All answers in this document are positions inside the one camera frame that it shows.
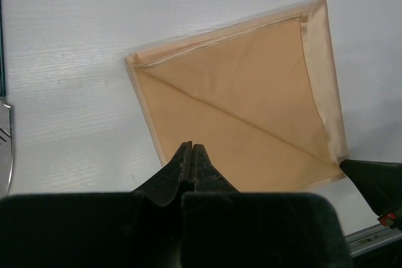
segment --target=fabric fold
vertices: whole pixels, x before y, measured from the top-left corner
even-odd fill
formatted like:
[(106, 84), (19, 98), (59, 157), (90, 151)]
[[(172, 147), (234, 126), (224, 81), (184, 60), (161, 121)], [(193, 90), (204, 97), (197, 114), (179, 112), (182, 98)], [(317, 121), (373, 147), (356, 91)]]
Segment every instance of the fabric fold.
[(342, 177), (347, 148), (325, 0), (126, 61), (163, 164), (193, 140), (242, 191)]

